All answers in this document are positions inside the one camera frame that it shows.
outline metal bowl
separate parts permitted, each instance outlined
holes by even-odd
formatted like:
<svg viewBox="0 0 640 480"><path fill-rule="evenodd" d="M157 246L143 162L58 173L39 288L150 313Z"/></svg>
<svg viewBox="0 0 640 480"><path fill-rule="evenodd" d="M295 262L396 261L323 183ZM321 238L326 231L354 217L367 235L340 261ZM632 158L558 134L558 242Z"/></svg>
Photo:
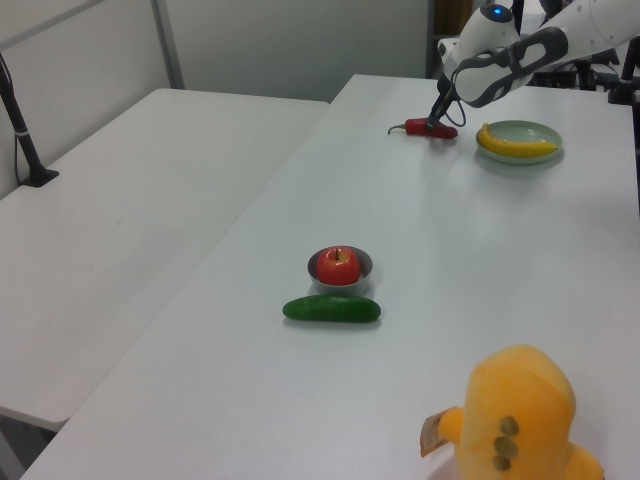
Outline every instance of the metal bowl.
<svg viewBox="0 0 640 480"><path fill-rule="evenodd" d="M324 252L327 248L336 247L350 248L356 254L358 262L360 263L360 279L357 282L350 285L328 285L318 280L316 265L318 264L318 258L320 257L320 254L322 254L322 252ZM350 247L348 245L335 245L333 247L326 247L322 250L318 250L311 256L309 262L307 263L307 270L309 271L309 276L311 276L311 283L313 284L313 287L318 293L326 295L360 296L364 294L369 288L369 277L372 269L373 262L371 261L371 257L367 254L367 252L356 247Z"/></svg>

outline red chili pepper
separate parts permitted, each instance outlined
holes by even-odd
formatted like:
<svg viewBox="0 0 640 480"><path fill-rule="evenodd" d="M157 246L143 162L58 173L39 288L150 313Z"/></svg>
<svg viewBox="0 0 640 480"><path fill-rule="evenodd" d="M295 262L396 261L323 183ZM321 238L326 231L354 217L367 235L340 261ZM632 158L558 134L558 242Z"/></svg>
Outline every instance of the red chili pepper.
<svg viewBox="0 0 640 480"><path fill-rule="evenodd" d="M394 128L404 129L407 135L420 135L422 137L455 138L458 136L458 131L455 128L448 127L443 123L438 123L434 129L427 128L426 118L410 118L402 125L391 127L387 134L391 133Z"/></svg>

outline plush toy tag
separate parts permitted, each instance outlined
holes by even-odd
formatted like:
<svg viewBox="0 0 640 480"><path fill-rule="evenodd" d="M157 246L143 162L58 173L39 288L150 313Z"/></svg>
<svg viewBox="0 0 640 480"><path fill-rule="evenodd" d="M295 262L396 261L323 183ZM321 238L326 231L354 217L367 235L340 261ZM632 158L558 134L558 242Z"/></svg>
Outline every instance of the plush toy tag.
<svg viewBox="0 0 640 480"><path fill-rule="evenodd" d="M448 440L438 434L438 426L442 416L454 408L456 407L447 408L445 411L432 415L424 421L420 432L420 452L423 457L449 443Z"/></svg>

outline green plate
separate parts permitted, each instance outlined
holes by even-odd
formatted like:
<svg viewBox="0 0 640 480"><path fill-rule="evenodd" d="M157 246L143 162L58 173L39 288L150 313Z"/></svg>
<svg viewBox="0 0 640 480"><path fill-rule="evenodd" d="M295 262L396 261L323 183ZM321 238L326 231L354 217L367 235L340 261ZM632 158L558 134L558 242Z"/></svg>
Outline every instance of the green plate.
<svg viewBox="0 0 640 480"><path fill-rule="evenodd" d="M498 162L510 163L512 165L534 165L536 163L557 159L563 154L562 137L558 132L546 125L524 120L506 120L504 122L491 123L489 124L489 128L494 137L502 138L510 142L539 142L544 140L558 145L558 150L547 155L539 155L537 157L508 157L484 148L478 143L478 137L476 135L478 150Z"/></svg>

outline chili pepper stem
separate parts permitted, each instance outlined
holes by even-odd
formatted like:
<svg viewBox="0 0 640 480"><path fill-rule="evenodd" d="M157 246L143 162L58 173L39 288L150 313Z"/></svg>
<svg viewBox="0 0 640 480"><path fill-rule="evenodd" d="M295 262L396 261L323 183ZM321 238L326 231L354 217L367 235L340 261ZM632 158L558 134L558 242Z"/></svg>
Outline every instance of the chili pepper stem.
<svg viewBox="0 0 640 480"><path fill-rule="evenodd" d="M404 123L403 123L403 124L401 124L401 125L395 125L395 126L393 126L393 127L391 127L391 128L389 129L389 131L387 132L387 135L389 135L389 134L391 133L391 130L393 130L394 128L402 128L403 130L406 130L406 129L407 129L407 127L405 127Z"/></svg>

